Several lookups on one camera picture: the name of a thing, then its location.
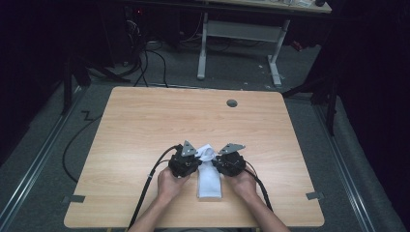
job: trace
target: tape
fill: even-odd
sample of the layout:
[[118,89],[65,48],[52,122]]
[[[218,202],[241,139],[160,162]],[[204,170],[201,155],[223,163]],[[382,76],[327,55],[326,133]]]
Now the tape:
[[85,196],[82,196],[82,195],[64,196],[61,203],[62,204],[68,204],[70,202],[83,203],[84,199],[85,199]]
[[314,191],[314,192],[307,193],[307,200],[312,200],[312,199],[321,200],[323,198],[325,198],[325,195],[321,191]]

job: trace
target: gray carpet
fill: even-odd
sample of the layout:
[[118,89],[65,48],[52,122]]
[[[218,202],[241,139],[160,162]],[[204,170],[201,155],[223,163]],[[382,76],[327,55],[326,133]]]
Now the gray carpet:
[[[150,44],[152,48],[159,43]],[[207,64],[207,77],[196,80],[198,48],[181,47],[175,50],[164,45],[156,50],[166,61],[166,80],[169,85],[195,86],[215,89],[243,89],[256,91],[283,92],[301,84],[317,55],[320,47],[297,52],[285,46],[278,58],[278,68],[282,75],[282,88],[275,88],[266,62],[261,55],[269,50],[268,44],[258,47],[231,46],[223,52],[223,45],[210,47]],[[256,49],[261,53],[252,53]],[[149,66],[145,77],[150,85],[162,83],[163,63],[159,56],[148,52]],[[126,68],[117,67],[120,73]],[[131,75],[135,81],[140,71]],[[72,231],[64,226],[63,220],[68,205],[61,203],[66,195],[73,194],[75,183],[62,168],[64,150],[73,138],[89,121],[89,118],[103,113],[110,90],[117,83],[105,79],[93,78],[93,84],[86,90],[85,96],[73,110],[61,135],[51,149],[51,155],[32,187],[27,198],[13,220],[10,231]],[[325,224],[319,228],[291,228],[292,231],[362,231],[355,216],[345,188],[336,170],[332,149],[327,141],[326,132],[321,128],[313,107],[305,98],[291,98],[285,101],[295,132],[297,134],[307,168],[317,191],[324,193],[320,205],[325,217]],[[41,149],[47,135],[59,118],[62,109],[63,92],[60,87],[50,98],[47,105],[30,125],[30,130],[15,149],[9,160],[0,168],[1,197],[3,209],[13,195],[19,181],[24,176],[36,154]],[[350,124],[344,114],[342,104],[337,105],[335,132],[337,144],[343,153],[352,176],[363,195],[376,231],[405,231],[396,216],[383,189],[374,177]],[[67,153],[67,167],[78,178],[87,157],[99,121],[83,131],[73,142]],[[105,231],[103,229],[78,229],[74,231]]]

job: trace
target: hand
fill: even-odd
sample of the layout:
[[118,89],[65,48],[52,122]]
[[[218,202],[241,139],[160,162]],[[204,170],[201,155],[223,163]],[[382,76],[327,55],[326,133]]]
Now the hand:
[[243,199],[257,196],[256,181],[248,172],[242,171],[239,175],[234,177],[225,176],[225,179],[235,193]]
[[190,176],[177,178],[172,175],[171,169],[166,167],[158,175],[158,197],[172,200],[180,193],[182,186],[189,178]]

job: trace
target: person's left hand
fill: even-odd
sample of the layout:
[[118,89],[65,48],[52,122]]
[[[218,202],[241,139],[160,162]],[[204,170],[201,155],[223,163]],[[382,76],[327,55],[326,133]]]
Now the person's left hand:
[[182,186],[189,178],[190,176],[177,178],[172,175],[171,169],[166,167],[158,175],[158,197],[172,200],[181,192]]

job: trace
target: white desk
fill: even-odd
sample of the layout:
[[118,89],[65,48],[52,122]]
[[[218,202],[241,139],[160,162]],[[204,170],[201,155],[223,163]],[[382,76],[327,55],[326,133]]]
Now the white desk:
[[[287,11],[300,11],[311,13],[326,13],[329,14],[332,9],[326,3],[323,7],[317,7],[312,0],[304,0],[310,3],[309,7],[299,5],[286,5],[282,2],[272,2],[271,0],[208,0],[208,2],[237,4],[253,7],[281,9]],[[234,23],[225,21],[208,20],[208,14],[204,15],[203,30],[202,30],[202,46],[199,54],[198,64],[198,79],[205,78],[206,70],[206,42],[208,36],[225,37],[241,40],[262,41],[276,43],[272,55],[268,56],[268,63],[271,69],[271,76],[276,87],[281,86],[280,75],[278,73],[277,59],[280,48],[286,36],[287,28],[290,20],[283,22],[281,27],[261,26],[254,24]]]

